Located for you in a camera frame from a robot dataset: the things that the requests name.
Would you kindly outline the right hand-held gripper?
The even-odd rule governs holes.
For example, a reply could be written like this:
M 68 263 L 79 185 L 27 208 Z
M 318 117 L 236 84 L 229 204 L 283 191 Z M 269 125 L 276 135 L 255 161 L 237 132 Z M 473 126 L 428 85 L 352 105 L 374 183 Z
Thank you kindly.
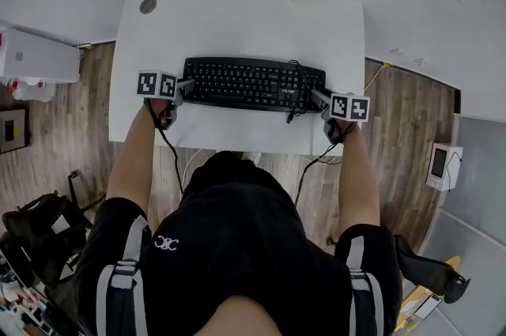
M 311 102 L 324 121 L 323 132 L 330 143 L 343 143 L 358 123 L 368 121 L 370 98 L 312 89 Z

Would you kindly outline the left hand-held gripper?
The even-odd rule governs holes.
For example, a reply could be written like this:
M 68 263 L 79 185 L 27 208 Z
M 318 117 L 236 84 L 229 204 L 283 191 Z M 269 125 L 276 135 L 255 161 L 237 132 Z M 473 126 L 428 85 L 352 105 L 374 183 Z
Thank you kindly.
M 162 70 L 141 70 L 138 73 L 137 96 L 151 114 L 155 126 L 167 130 L 177 118 L 177 109 L 191 95 L 195 79 L 177 79 L 174 74 Z M 166 102 L 163 111 L 155 111 L 151 100 Z

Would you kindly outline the black keyboard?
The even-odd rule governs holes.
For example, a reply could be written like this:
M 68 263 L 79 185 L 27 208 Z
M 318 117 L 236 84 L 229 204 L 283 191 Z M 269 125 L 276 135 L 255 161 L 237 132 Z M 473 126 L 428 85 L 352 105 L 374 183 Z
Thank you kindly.
M 185 60 L 183 78 L 194 80 L 188 103 L 299 115 L 319 110 L 311 91 L 325 89 L 327 74 L 295 60 L 197 57 Z

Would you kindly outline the person's left forearm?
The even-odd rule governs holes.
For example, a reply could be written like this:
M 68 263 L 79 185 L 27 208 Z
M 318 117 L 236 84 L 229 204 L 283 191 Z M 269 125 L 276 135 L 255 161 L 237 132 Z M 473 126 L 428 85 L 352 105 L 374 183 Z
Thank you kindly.
M 166 100 L 150 99 L 136 114 L 111 171 L 107 199 L 125 198 L 147 213 L 153 180 L 155 116 L 168 106 Z

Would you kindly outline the person's right forearm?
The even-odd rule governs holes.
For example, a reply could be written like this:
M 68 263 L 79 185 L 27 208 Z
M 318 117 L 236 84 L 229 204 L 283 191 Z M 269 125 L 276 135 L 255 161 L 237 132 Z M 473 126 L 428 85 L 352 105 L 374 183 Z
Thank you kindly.
M 354 225 L 380 225 L 380 193 L 364 136 L 356 123 L 338 121 L 343 139 L 338 189 L 338 236 Z

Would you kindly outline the white device with screen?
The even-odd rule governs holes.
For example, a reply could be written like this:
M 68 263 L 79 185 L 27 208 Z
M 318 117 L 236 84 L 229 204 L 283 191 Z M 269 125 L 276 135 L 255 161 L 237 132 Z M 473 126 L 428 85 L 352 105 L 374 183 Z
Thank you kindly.
M 438 191 L 455 188 L 462 160 L 463 147 L 433 143 L 425 183 Z

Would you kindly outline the white cabinet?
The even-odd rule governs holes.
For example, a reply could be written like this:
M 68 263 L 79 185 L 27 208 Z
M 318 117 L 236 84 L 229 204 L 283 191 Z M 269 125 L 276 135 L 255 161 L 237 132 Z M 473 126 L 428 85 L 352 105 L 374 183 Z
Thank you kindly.
M 0 34 L 0 77 L 51 83 L 80 80 L 79 49 L 10 28 Z

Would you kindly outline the clear plastic bag red labels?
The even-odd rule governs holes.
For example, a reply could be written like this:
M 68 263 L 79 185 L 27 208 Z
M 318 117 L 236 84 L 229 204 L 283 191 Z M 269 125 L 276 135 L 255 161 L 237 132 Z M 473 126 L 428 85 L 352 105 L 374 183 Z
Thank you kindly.
M 0 84 L 6 87 L 7 93 L 15 100 L 49 102 L 56 93 L 56 84 L 38 81 L 30 85 L 27 81 L 0 77 Z

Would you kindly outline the person's black shirt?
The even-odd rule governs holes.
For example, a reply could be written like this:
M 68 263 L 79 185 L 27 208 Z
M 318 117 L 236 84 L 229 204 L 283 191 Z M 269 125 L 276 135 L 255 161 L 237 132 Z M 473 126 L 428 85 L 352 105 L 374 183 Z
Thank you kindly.
M 283 336 L 349 336 L 351 318 L 362 336 L 391 336 L 401 307 L 388 229 L 354 225 L 327 253 L 274 177 L 226 152 L 143 235 L 139 266 L 149 336 L 194 336 L 232 296 L 260 304 Z

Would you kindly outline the black framed picture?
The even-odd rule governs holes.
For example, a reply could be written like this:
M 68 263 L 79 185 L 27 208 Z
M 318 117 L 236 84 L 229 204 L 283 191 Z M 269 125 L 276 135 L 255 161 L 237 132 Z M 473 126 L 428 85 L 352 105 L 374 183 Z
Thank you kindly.
M 31 145 L 28 106 L 0 109 L 0 154 Z

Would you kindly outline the black office chair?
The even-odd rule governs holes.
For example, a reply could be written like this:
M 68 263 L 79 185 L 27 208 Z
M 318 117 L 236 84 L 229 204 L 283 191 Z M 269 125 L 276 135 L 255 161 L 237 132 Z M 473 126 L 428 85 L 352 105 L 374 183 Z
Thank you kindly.
M 395 249 L 403 277 L 442 296 L 446 304 L 455 303 L 467 290 L 470 279 L 448 263 L 415 254 L 403 236 L 395 235 Z

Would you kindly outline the black backpack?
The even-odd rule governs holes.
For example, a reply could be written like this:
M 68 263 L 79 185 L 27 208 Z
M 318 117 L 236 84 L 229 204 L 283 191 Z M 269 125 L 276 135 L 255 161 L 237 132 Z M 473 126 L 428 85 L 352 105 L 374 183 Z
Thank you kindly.
M 0 253 L 17 280 L 26 288 L 42 283 L 48 289 L 74 275 L 92 227 L 76 202 L 55 193 L 4 213 L 2 223 Z

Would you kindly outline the round wooden table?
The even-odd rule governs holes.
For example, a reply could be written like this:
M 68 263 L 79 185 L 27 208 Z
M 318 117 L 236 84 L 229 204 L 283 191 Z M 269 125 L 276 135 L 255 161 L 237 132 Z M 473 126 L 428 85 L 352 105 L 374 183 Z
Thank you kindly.
M 445 263 L 450 264 L 452 268 L 458 272 L 461 260 L 460 256 L 455 255 L 449 258 L 449 260 Z M 442 301 L 444 302 L 444 298 L 442 296 L 437 296 L 423 286 L 414 285 L 414 289 L 402 302 L 395 330 L 408 328 L 408 324 L 413 322 L 413 317 L 424 319 L 426 317 L 424 310 L 427 313 L 430 313 Z

